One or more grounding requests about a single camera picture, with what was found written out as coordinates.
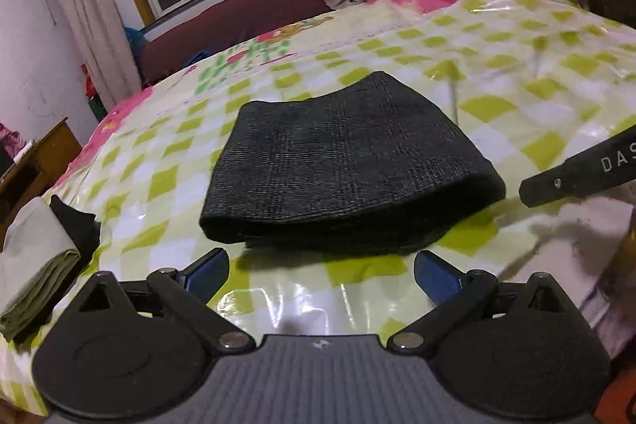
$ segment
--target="blue cloth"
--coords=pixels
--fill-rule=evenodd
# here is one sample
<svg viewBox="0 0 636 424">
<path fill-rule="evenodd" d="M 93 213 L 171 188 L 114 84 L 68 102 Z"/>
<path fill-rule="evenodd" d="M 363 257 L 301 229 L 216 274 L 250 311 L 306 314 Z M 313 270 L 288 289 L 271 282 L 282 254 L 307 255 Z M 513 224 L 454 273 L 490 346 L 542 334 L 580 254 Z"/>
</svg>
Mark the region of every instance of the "blue cloth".
<svg viewBox="0 0 636 424">
<path fill-rule="evenodd" d="M 201 61 L 201 60 L 205 60 L 206 58 L 210 58 L 211 56 L 214 56 L 213 52 L 210 52 L 210 51 L 199 51 L 192 58 L 190 58 L 188 60 L 188 62 L 183 67 L 184 68 L 190 67 L 191 65 L 194 65 L 196 62 Z"/>
<path fill-rule="evenodd" d="M 128 45 L 130 46 L 132 55 L 136 61 L 139 61 L 141 59 L 141 52 L 144 50 L 148 41 L 145 39 L 144 34 L 138 29 L 123 28 L 123 30 L 126 33 L 126 38 L 128 38 Z"/>
</svg>

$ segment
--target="folded gray cloth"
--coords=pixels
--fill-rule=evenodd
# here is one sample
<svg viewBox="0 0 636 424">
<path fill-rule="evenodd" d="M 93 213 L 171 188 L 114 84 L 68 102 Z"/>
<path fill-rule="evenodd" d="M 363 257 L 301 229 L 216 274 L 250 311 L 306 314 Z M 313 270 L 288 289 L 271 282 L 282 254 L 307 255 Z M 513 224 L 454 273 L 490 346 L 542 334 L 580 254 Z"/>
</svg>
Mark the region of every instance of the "folded gray cloth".
<svg viewBox="0 0 636 424">
<path fill-rule="evenodd" d="M 0 334 L 11 341 L 80 259 L 50 207 L 37 197 L 9 226 L 0 254 Z"/>
<path fill-rule="evenodd" d="M 222 243 L 424 245 L 505 192 L 437 106 L 374 72 L 319 98 L 243 105 L 200 225 Z"/>
</svg>

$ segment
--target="metal screw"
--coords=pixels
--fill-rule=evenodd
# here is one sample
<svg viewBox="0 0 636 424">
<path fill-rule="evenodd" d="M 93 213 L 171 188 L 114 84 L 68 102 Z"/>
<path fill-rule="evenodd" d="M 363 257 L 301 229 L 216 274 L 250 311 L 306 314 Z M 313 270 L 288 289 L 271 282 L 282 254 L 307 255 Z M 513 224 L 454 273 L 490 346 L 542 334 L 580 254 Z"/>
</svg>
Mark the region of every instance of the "metal screw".
<svg viewBox="0 0 636 424">
<path fill-rule="evenodd" d="M 424 343 L 424 338 L 416 332 L 401 332 L 393 337 L 393 343 L 401 349 L 415 349 Z"/>
<path fill-rule="evenodd" d="M 219 345 L 224 349 L 241 349 L 249 344 L 249 336 L 244 332 L 226 332 L 219 337 Z"/>
</svg>

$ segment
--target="logo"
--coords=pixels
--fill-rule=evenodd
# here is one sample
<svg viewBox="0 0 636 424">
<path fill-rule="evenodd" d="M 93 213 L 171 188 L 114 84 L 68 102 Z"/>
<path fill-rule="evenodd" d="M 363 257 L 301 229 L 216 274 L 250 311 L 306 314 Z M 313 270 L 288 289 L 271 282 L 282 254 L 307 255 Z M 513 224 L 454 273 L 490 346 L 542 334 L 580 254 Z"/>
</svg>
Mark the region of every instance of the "logo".
<svg viewBox="0 0 636 424">
<path fill-rule="evenodd" d="M 632 142 L 630 144 L 630 151 L 636 154 L 636 142 Z M 603 172 L 609 173 L 614 167 L 619 168 L 623 164 L 627 164 L 629 160 L 636 160 L 636 155 L 632 155 L 630 157 L 628 154 L 628 156 L 625 157 L 625 155 L 620 150 L 616 150 L 616 163 L 613 163 L 612 159 L 613 159 L 613 156 L 602 157 L 600 159 L 600 164 L 601 166 L 603 166 Z"/>
<path fill-rule="evenodd" d="M 316 347 L 317 349 L 320 349 L 320 350 L 326 349 L 327 347 L 329 347 L 329 345 L 331 345 L 331 343 L 325 339 L 314 341 L 312 343 L 313 347 Z"/>
</svg>

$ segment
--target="blue clip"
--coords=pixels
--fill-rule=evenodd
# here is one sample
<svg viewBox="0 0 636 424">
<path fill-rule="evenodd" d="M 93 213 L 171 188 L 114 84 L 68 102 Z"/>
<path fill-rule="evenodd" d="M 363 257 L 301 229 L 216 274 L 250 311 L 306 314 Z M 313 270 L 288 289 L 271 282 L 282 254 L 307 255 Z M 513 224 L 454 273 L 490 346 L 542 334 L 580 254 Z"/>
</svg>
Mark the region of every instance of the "blue clip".
<svg viewBox="0 0 636 424">
<path fill-rule="evenodd" d="M 204 304 L 214 296 L 230 276 L 230 258 L 222 248 L 215 248 L 179 272 L 178 280 L 185 291 Z"/>
<path fill-rule="evenodd" d="M 438 306 L 457 295 L 468 279 L 465 273 L 429 250 L 417 253 L 413 273 L 420 289 Z"/>
</svg>

